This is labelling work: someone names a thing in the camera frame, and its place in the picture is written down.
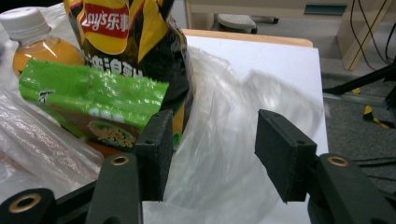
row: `lay's chip bag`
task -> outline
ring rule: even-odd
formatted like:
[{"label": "lay's chip bag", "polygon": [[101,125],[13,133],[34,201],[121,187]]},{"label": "lay's chip bag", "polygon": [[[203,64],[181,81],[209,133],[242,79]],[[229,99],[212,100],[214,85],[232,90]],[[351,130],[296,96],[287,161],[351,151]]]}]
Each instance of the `lay's chip bag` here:
[{"label": "lay's chip bag", "polygon": [[161,110],[174,111],[182,134],[192,104],[186,36],[169,15],[173,0],[64,0],[89,66],[126,77],[150,77],[169,88]]}]

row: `white bottle cap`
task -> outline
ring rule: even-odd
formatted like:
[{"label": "white bottle cap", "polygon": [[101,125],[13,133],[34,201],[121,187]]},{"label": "white bottle cap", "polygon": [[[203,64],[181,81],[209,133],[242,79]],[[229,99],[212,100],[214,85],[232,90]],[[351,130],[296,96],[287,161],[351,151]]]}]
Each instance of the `white bottle cap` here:
[{"label": "white bottle cap", "polygon": [[50,27],[36,7],[19,7],[0,14],[0,22],[11,40],[43,35]]}]

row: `green plastic package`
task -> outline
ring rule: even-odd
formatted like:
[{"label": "green plastic package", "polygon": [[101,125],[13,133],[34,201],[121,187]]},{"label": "green plastic package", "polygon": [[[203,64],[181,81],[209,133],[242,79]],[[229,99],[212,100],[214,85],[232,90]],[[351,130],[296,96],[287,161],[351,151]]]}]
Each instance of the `green plastic package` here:
[{"label": "green plastic package", "polygon": [[30,60],[20,78],[24,100],[38,105],[78,138],[132,151],[161,108],[167,83],[81,65]]}]

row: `orange juice bottle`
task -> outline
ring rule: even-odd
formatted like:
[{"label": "orange juice bottle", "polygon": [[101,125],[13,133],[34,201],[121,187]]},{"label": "orange juice bottle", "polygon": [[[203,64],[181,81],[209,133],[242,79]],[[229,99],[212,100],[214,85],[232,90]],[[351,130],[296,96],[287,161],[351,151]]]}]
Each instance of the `orange juice bottle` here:
[{"label": "orange juice bottle", "polygon": [[0,22],[9,39],[19,43],[12,64],[17,77],[31,58],[65,64],[84,64],[78,48],[50,35],[51,28],[36,7],[20,7],[3,12],[0,14]]}]

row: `transparent plastic bag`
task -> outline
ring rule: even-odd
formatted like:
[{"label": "transparent plastic bag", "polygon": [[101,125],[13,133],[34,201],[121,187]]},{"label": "transparent plastic bag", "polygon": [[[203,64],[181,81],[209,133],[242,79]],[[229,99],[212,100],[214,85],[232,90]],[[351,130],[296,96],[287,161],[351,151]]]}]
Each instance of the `transparent plastic bag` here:
[{"label": "transparent plastic bag", "polygon": [[194,48],[189,53],[196,89],[191,117],[172,159],[165,200],[144,203],[145,221],[259,223],[279,197],[254,154],[258,110],[281,113],[312,137],[320,106],[260,71],[241,82],[222,59]]},{"label": "transparent plastic bag", "polygon": [[0,202],[24,189],[51,189],[55,197],[91,183],[103,156],[0,90]]}]

